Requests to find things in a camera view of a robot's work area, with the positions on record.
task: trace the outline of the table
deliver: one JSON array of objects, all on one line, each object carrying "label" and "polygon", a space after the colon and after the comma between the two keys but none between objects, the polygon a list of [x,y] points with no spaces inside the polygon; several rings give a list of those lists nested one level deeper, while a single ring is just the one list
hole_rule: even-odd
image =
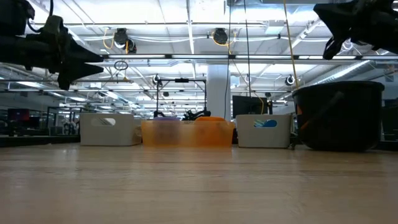
[{"label": "table", "polygon": [[397,223],[398,154],[0,149],[0,223]]}]

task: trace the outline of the computer monitor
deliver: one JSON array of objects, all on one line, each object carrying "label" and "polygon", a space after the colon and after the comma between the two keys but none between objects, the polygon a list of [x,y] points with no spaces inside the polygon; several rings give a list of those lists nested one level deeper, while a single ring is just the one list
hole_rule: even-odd
[{"label": "computer monitor", "polygon": [[9,121],[28,121],[29,109],[8,109]]},{"label": "computer monitor", "polygon": [[[263,114],[268,113],[267,98],[261,98],[264,102]],[[233,118],[241,114],[261,114],[262,103],[258,97],[232,96]]]},{"label": "computer monitor", "polygon": [[39,129],[40,117],[30,117],[27,121],[21,121],[21,125],[25,128]]}]

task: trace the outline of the black bin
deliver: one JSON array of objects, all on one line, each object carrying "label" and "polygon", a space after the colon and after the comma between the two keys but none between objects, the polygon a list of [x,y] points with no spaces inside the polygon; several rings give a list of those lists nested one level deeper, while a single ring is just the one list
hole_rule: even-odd
[{"label": "black bin", "polygon": [[308,147],[330,151],[365,151],[380,141],[384,85],[336,82],[293,93],[298,137]]}]

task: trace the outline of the white storage bin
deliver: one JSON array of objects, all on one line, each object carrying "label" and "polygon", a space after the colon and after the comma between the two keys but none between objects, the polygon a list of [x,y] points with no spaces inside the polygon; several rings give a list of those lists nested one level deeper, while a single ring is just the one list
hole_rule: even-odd
[{"label": "white storage bin", "polygon": [[135,135],[140,121],[132,114],[80,114],[80,138],[83,146],[132,146],[141,143]]},{"label": "white storage bin", "polygon": [[239,147],[287,148],[291,115],[237,115]]}]

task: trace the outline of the translucent orange bin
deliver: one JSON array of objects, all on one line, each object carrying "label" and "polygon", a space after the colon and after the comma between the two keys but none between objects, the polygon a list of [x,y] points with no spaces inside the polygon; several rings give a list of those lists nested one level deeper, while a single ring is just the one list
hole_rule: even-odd
[{"label": "translucent orange bin", "polygon": [[234,123],[227,121],[143,121],[145,147],[231,147]]}]

